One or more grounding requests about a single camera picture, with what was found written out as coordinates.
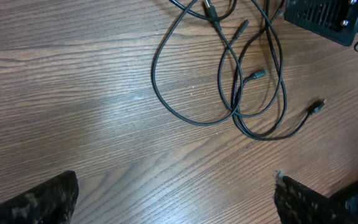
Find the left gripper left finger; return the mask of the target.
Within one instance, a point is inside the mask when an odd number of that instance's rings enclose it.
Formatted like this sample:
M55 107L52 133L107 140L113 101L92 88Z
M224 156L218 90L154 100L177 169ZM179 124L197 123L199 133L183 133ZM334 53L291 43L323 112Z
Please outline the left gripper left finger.
M0 223L70 223L78 195L76 173L65 171L0 203Z

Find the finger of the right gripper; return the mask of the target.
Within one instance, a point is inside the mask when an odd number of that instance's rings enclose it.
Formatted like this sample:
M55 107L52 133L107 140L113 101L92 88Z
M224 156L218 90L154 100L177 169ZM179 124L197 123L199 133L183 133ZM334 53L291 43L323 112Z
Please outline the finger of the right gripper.
M358 0L288 0L284 19L348 47L358 32Z

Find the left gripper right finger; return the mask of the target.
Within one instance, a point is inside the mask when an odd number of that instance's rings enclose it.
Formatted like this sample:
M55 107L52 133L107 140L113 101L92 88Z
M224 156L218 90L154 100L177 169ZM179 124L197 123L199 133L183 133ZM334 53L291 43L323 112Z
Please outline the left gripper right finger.
M274 173L274 203L282 223L358 223L358 215L283 174Z

